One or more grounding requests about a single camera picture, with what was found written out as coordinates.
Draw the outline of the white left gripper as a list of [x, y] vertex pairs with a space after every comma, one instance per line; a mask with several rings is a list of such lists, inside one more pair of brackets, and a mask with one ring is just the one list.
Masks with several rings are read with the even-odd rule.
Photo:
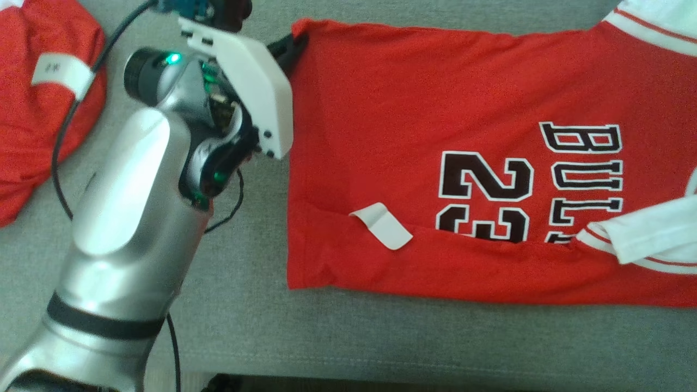
[[217, 61], [252, 124], [260, 131], [264, 153], [281, 160], [294, 141], [291, 75], [309, 42], [309, 35], [289, 33], [267, 46], [263, 42], [179, 17], [182, 32], [191, 33], [190, 48]]

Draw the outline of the red white basketball jersey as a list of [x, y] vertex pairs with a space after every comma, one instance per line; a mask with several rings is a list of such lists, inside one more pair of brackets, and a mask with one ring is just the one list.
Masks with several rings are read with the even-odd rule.
[[697, 308], [697, 0], [292, 32], [290, 289]]

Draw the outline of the red white-trimmed shorts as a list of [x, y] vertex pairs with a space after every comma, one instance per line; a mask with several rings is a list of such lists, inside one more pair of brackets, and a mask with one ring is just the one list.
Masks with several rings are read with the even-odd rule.
[[54, 144], [77, 86], [93, 78], [60, 148], [63, 161], [105, 107], [107, 75], [93, 72], [106, 35], [78, 0], [0, 0], [0, 228], [50, 178]]

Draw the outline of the large grey sofa seat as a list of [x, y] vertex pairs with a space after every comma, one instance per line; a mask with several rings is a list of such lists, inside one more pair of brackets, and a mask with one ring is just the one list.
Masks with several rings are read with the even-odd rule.
[[[587, 29], [621, 0], [252, 0], [244, 34], [270, 41], [301, 17], [529, 33]], [[74, 209], [126, 116], [124, 62], [185, 47], [174, 15], [148, 12], [109, 56], [105, 111], [60, 169]], [[172, 314], [184, 371], [697, 392], [697, 310], [486, 305], [286, 284], [289, 164], [245, 164], [234, 220], [202, 240]], [[50, 181], [0, 229], [0, 367], [35, 331], [70, 245]]]

